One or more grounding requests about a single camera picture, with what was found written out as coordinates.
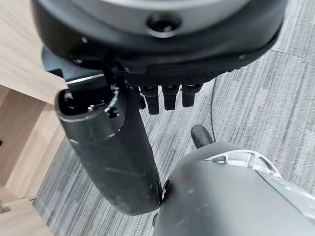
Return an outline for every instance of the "striped carpet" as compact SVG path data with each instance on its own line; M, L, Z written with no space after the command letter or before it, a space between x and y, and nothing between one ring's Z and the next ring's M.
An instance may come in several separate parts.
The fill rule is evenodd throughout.
M315 195L315 1L291 0L279 42L262 58L217 78L214 128L218 141L261 152L283 177ZM210 130L213 82L193 108L141 112L164 182L179 159L194 149L190 128ZM128 217L98 193L64 140L35 207L56 236L149 236L153 213Z

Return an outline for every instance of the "black plastic housing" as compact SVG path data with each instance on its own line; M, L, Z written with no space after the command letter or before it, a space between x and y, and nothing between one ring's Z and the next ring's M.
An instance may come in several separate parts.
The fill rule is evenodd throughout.
M103 109L75 116L64 114L62 93L56 99L57 115L83 167L103 196L128 215L156 210L161 186L133 94L118 97L115 107L119 116L109 118Z

